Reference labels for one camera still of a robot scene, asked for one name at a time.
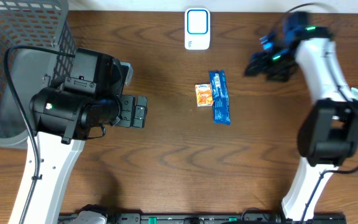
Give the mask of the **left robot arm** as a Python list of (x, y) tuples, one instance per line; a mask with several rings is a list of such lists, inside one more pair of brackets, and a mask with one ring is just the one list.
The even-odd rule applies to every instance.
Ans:
[(21, 108), (28, 137), (27, 161), (9, 221), (56, 223), (73, 167), (93, 128), (141, 129), (144, 96), (125, 95), (133, 68), (88, 49), (73, 55), (68, 76), (51, 81)]

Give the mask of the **orange tissue pack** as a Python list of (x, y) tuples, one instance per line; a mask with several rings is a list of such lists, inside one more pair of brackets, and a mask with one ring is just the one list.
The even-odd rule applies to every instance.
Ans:
[(195, 93), (198, 107), (213, 105), (213, 94), (210, 84), (195, 85)]

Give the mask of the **blue Oreo cookie pack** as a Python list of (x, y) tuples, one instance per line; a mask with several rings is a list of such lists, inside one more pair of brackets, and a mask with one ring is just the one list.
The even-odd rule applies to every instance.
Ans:
[(231, 124), (229, 93), (224, 70), (209, 71), (213, 96), (213, 116), (217, 124)]

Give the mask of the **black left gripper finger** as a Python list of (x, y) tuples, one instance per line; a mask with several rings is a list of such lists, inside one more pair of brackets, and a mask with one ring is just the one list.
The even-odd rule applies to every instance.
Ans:
[(133, 112), (135, 107), (135, 96), (121, 95), (121, 115), (116, 126), (130, 128), (133, 124)]
[(144, 128), (145, 117), (147, 115), (147, 97), (139, 96), (135, 103), (133, 128)]

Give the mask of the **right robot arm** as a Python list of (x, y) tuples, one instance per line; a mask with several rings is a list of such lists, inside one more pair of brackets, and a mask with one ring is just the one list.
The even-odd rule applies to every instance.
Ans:
[(260, 39), (244, 74), (287, 82), (300, 69), (313, 107), (297, 135), (300, 162), (282, 199), (275, 223), (316, 223), (314, 208), (333, 174), (358, 171), (358, 100), (337, 59), (334, 33), (310, 24), (306, 11), (290, 9), (282, 16), (283, 40), (273, 28)]

